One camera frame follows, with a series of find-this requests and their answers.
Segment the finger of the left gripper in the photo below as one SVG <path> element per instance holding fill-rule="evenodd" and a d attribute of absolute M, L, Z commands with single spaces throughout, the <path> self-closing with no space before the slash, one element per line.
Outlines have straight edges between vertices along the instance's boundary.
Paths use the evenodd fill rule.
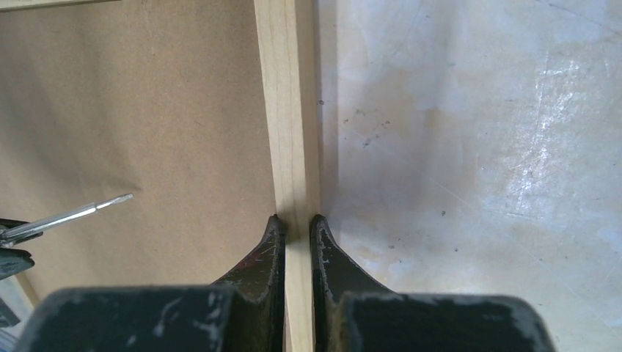
<path fill-rule="evenodd" d="M 22 224 L 26 224 L 26 221 L 1 219 L 1 231 L 12 229 Z M 42 236 L 43 233 L 44 232 L 36 233 L 31 238 L 19 240 L 17 243 L 38 238 Z M 26 271 L 34 265 L 35 261 L 32 259 L 32 254 L 30 252 L 22 249 L 4 248 L 1 245 L 1 280 Z"/>

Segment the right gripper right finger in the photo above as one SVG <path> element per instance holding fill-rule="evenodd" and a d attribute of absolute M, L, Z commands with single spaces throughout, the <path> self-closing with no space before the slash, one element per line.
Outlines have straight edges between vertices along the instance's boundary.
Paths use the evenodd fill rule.
<path fill-rule="evenodd" d="M 541 316 L 512 296 L 396 293 L 310 225 L 317 351 L 554 351 Z"/>

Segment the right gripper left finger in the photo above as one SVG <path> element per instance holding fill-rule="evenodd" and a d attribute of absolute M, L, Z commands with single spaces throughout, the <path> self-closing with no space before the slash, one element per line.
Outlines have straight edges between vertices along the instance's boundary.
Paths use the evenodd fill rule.
<path fill-rule="evenodd" d="M 36 308 L 17 351 L 281 351 L 285 228 L 208 285 L 72 287 Z"/>

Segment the clear handle screwdriver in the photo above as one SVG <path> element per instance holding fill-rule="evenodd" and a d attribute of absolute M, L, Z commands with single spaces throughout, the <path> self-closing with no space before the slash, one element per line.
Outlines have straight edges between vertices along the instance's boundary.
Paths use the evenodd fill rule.
<path fill-rule="evenodd" d="M 45 232 L 52 228 L 61 226 L 76 219 L 92 215 L 111 205 L 116 205 L 133 198 L 133 194 L 122 194 L 103 202 L 93 202 L 83 205 L 80 208 L 69 210 L 68 212 L 49 216 L 44 219 L 18 225 L 9 229 L 1 230 L 1 245 L 4 247 L 13 246 L 18 243 L 30 241 L 36 234 Z"/>

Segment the wooden picture frame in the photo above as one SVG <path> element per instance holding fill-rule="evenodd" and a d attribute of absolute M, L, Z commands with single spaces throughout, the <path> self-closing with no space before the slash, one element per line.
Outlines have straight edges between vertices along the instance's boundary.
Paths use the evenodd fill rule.
<path fill-rule="evenodd" d="M 205 284 L 274 209 L 265 24 L 279 3 L 1 3 L 1 209 L 134 198 L 31 249 L 67 286 Z"/>

